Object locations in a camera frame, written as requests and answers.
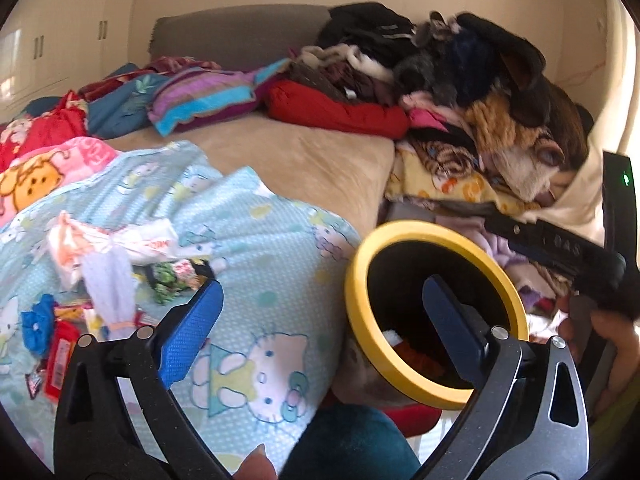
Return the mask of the person's right hand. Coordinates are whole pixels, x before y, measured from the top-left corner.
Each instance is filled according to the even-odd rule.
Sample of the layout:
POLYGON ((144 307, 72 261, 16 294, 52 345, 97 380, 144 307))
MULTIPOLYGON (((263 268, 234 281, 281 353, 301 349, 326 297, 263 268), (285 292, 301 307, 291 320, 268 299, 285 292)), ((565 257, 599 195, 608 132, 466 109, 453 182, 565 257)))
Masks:
POLYGON ((591 418, 602 415, 639 371, 639 332, 627 315, 601 310, 590 298, 565 296, 558 335, 567 343, 591 418))

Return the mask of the person's left hand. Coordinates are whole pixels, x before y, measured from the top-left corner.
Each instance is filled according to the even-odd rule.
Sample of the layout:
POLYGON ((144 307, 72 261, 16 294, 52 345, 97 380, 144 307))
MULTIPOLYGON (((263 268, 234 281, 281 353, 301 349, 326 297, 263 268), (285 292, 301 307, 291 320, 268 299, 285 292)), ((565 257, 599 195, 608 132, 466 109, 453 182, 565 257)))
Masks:
POLYGON ((233 474, 234 480, 277 480, 278 473, 266 454, 262 443, 248 454, 239 469, 233 474))

